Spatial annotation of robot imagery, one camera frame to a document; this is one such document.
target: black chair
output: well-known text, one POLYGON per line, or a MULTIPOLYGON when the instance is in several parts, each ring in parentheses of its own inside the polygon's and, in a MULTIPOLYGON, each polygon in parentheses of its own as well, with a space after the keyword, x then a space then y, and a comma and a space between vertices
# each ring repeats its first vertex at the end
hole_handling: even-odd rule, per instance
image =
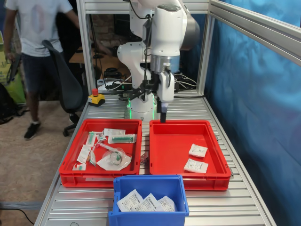
POLYGON ((82 112, 88 98, 87 89, 83 89, 70 71, 64 57, 60 52, 53 48, 48 40, 44 40, 42 44, 49 50, 50 55, 55 63, 58 77, 57 83, 60 89, 60 103, 64 111, 70 114, 70 120, 73 125, 64 128, 63 135, 69 135, 69 130, 75 129, 79 121, 76 112, 82 112))

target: floor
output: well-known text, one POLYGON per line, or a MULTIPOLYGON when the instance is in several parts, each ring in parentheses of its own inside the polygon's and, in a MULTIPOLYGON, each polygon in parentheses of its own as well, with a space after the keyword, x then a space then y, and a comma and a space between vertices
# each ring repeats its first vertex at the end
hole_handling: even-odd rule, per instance
MULTIPOLYGON (((68 114, 58 101, 41 102, 42 126, 37 136, 25 141, 30 113, 0 126, 0 205, 2 202, 42 203, 62 160, 71 136, 63 128, 70 125, 68 114)), ((24 210, 35 221, 39 210, 24 210)), ((0 210, 2 226, 30 226, 23 213, 0 210)))

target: blue bin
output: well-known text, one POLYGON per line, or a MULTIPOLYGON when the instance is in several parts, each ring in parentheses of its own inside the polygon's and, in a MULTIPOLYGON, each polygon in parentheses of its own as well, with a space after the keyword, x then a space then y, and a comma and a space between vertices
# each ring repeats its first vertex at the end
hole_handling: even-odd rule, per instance
POLYGON ((189 216, 182 176, 125 176, 114 179, 114 205, 109 212, 110 226, 184 226, 189 216), (177 212, 121 212, 118 200, 134 189, 145 198, 150 193, 159 200, 167 195, 177 212))

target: aluminum table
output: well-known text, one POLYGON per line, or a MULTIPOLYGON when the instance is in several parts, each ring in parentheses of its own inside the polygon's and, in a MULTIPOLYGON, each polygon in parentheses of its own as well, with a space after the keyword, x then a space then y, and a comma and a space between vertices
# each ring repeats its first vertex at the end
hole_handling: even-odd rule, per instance
MULTIPOLYGON (((180 95, 198 94, 187 90, 177 94, 180 95)), ((86 105, 67 150, 83 120, 124 118, 127 103, 119 101, 118 96, 105 98, 106 103, 98 108, 86 105)), ((185 226, 276 225, 206 98, 175 99, 168 108, 167 119, 208 120, 233 174, 227 191, 186 192, 190 215, 185 226)), ((148 153, 149 123, 143 122, 141 155, 148 153)), ((148 166, 141 165, 140 174, 148 173, 148 166)), ((35 226, 108 226, 112 205, 113 189, 65 188, 57 171, 35 226)))

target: red tray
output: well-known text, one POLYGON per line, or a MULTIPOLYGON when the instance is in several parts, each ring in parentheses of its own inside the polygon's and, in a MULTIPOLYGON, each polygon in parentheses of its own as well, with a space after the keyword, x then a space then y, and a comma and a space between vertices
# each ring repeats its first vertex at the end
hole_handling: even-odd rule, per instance
MULTIPOLYGON (((86 119, 83 121, 69 151, 59 169, 62 184, 65 187, 113 187, 113 180, 116 177, 125 175, 139 175, 140 154, 142 141, 142 121, 125 119, 86 119), (134 144, 110 144, 112 147, 122 148, 127 155, 132 157, 131 163, 121 171, 106 171, 100 166, 93 166, 87 163, 85 171, 73 171, 81 148, 86 144, 89 131, 101 132, 104 128, 125 129, 126 134, 137 134, 137 141, 134 144)), ((96 162, 101 160, 107 150, 103 147, 94 150, 96 162)))
POLYGON ((179 174, 186 190, 227 190, 231 171, 205 120, 150 121, 150 174, 179 174), (204 158, 189 155, 192 144, 207 147, 204 158), (184 170, 187 160, 208 163, 207 173, 184 170))

